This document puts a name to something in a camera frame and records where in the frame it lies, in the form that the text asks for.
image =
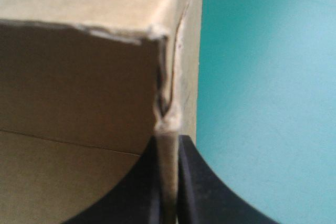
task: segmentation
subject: brown cardboard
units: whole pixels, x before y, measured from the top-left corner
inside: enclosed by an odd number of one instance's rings
[[[0,144],[8,165],[0,167],[7,183],[0,204],[22,200],[17,177],[27,177],[24,190],[34,192],[32,201],[1,208],[0,222],[58,223],[79,212],[115,185],[134,162],[131,154],[141,154],[153,134],[159,141],[164,223],[175,221],[177,136],[195,139],[201,5],[202,0],[0,0]],[[23,150],[25,155],[17,155]],[[102,160],[99,152],[110,159]],[[88,184],[96,181],[100,188],[101,179],[63,173],[72,162],[72,171],[81,169],[76,160],[83,155],[91,157],[89,173],[98,166],[98,172],[111,171],[99,190],[90,191]],[[45,191],[63,178],[70,183]],[[85,199],[80,188],[89,191]],[[39,193],[59,195],[48,202],[48,216]],[[58,200],[75,206],[62,212]]]
[[[137,159],[0,132],[0,223],[61,223],[102,197]]]

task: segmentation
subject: teal surface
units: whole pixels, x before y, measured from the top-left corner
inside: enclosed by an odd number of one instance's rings
[[[219,177],[281,223],[336,223],[336,0],[204,0],[199,75]]]

